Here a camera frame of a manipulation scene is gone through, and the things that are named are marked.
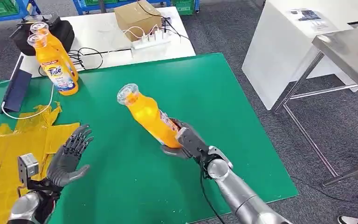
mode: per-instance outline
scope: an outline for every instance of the gray carpet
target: gray carpet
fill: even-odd
[[[76,15],[71,0],[39,1],[38,4],[44,13]],[[202,0],[200,13],[183,16],[182,20],[197,54],[224,54],[293,177],[300,196],[270,206],[295,224],[333,224],[339,215],[358,217],[358,178],[322,189],[332,197],[351,202],[333,199],[315,190],[321,189],[320,182],[330,174],[286,112],[276,115],[267,111],[241,71],[260,14],[261,10],[251,0]],[[0,22],[0,80],[10,76],[18,57],[18,51],[8,40],[14,25],[14,21]],[[342,83],[334,75],[314,78],[308,80],[300,92],[338,85]],[[337,172],[358,165],[358,93],[345,90],[291,101],[289,105]],[[224,219],[227,224],[237,223],[231,214]],[[219,221],[213,218],[199,223]]]

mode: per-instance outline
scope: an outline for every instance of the blue cart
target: blue cart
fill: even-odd
[[[171,0],[147,0],[147,1],[149,3],[165,2],[167,7],[171,6]],[[105,8],[115,8],[115,7],[126,5],[126,4],[129,4],[132,2],[135,2],[135,0],[119,1],[117,3],[106,3]],[[77,13],[79,15],[83,15],[83,12],[86,12],[88,14],[89,11],[91,11],[91,10],[100,10],[99,5],[87,6],[86,3],[84,2],[84,0],[73,0],[73,3],[75,4]],[[196,12],[199,12],[199,10],[200,10],[199,7],[200,7],[200,0],[195,0],[195,11]]]
[[[19,7],[19,13],[14,15],[1,16],[0,21],[22,19],[26,15],[41,14],[35,0],[15,0]]]

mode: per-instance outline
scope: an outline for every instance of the white power strip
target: white power strip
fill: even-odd
[[[156,30],[154,34],[150,34],[148,36],[144,35],[142,36],[142,39],[132,42],[132,46],[135,50],[137,50],[168,43],[171,41],[171,35],[172,33],[170,31],[164,33],[161,29]]]

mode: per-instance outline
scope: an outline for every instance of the tide bottle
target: tide bottle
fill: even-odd
[[[67,51],[65,50],[64,46],[61,43],[61,41],[57,37],[55,37],[54,35],[52,35],[50,33],[50,31],[48,30],[48,25],[44,22],[36,22],[31,25],[30,30],[34,34],[39,33],[39,34],[45,35],[47,37],[47,44],[59,52],[59,54],[65,61],[67,67],[70,69],[72,76],[73,76],[73,80],[77,82],[77,80],[79,79],[79,74],[77,73],[77,70],[76,70],[73,62],[71,61],[69,55],[67,54]]]
[[[47,44],[46,36],[42,34],[32,34],[27,42],[36,51],[36,59],[42,69],[53,82],[58,92],[64,96],[77,93],[79,87],[68,70],[64,60],[57,50]]]

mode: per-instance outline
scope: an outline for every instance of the white table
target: white table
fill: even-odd
[[[318,52],[311,42],[321,33],[305,33],[288,18],[288,11],[301,8],[316,11],[335,31],[353,29],[348,23],[358,22],[358,1],[354,0],[267,0],[242,70],[268,110]],[[354,84],[328,57],[308,78],[329,74],[336,74],[346,85]]]
[[[176,7],[157,8],[157,10],[162,16],[171,17],[171,24],[177,32],[187,36]],[[114,50],[131,49],[132,47],[130,40],[118,27],[114,13],[71,16],[61,19],[69,21],[75,32],[71,49],[79,50],[82,47],[87,47],[99,52],[113,51],[103,54],[101,68],[195,55],[190,41],[176,34],[171,35],[171,41],[168,43],[139,50],[114,52]],[[82,50],[82,53],[95,53],[95,51],[85,49]],[[32,74],[32,77],[39,77],[39,63],[35,56],[26,56],[23,53],[20,56],[24,56],[20,69]],[[101,57],[98,54],[83,56],[82,60],[85,68],[92,69],[100,64]]]

